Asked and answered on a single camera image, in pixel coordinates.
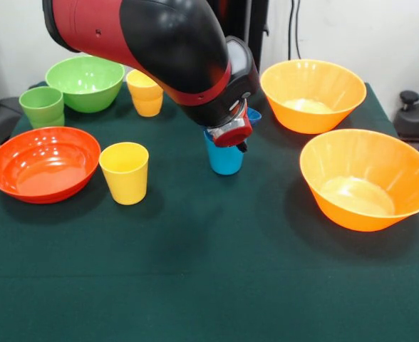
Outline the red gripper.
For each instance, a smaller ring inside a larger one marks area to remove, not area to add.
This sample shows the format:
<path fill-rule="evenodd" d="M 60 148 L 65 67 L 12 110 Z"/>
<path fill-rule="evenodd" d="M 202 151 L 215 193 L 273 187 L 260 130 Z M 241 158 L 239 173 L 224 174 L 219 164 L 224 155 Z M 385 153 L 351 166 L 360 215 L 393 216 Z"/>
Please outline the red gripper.
<path fill-rule="evenodd" d="M 217 147 L 236 146 L 246 153 L 248 151 L 245 141 L 252 134 L 252 126 L 247 117 L 235 118 L 229 123 L 213 129 L 213 142 Z"/>

